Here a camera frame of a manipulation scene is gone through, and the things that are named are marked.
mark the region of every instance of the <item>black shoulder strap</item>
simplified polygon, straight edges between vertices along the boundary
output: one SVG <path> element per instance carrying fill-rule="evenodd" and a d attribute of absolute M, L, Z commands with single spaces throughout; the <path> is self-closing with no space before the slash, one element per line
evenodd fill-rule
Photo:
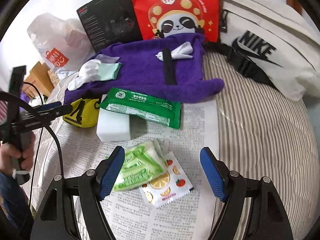
<path fill-rule="evenodd" d="M 227 56 L 227 62 L 243 77 L 276 89 L 267 74 L 248 56 L 221 42 L 210 42 L 208 45 L 209 49 Z"/>

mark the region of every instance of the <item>headphones box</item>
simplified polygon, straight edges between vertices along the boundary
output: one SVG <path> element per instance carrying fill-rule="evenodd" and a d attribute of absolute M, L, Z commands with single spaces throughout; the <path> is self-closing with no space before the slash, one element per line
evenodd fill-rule
<path fill-rule="evenodd" d="M 92 0 L 77 13 L 96 53 L 117 42 L 142 40 L 131 0 Z"/>

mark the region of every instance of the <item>person's hand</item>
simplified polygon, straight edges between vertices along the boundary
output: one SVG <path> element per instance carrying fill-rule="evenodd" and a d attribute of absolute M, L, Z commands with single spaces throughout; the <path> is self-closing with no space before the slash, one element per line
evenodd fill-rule
<path fill-rule="evenodd" d="M 28 148 L 21 153 L 15 146 L 9 143 L 5 143 L 0 146 L 0 172 L 4 175 L 11 176 L 13 167 L 12 159 L 13 158 L 24 158 L 25 160 L 21 163 L 21 168 L 26 171 L 31 170 L 33 165 L 33 148 L 35 144 L 36 136 L 34 133 L 31 135 L 31 142 Z"/>

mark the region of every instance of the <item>green plastic packet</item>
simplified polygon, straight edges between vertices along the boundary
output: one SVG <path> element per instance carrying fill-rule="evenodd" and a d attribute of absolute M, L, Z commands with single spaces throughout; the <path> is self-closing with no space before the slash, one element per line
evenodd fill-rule
<path fill-rule="evenodd" d="M 112 88 L 101 102 L 100 108 L 136 115 L 174 129 L 180 128 L 181 103 L 174 103 L 124 89 Z"/>
<path fill-rule="evenodd" d="M 125 150 L 124 164 L 113 189 L 123 191 L 139 187 L 166 171 L 158 141 L 145 141 Z"/>

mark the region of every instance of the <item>panda illustration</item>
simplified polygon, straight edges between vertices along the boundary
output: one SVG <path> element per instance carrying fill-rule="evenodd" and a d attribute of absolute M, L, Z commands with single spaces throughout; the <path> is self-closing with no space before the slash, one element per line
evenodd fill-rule
<path fill-rule="evenodd" d="M 148 13 L 153 33 L 165 38 L 177 33 L 204 33 L 202 11 L 196 0 L 161 0 Z"/>

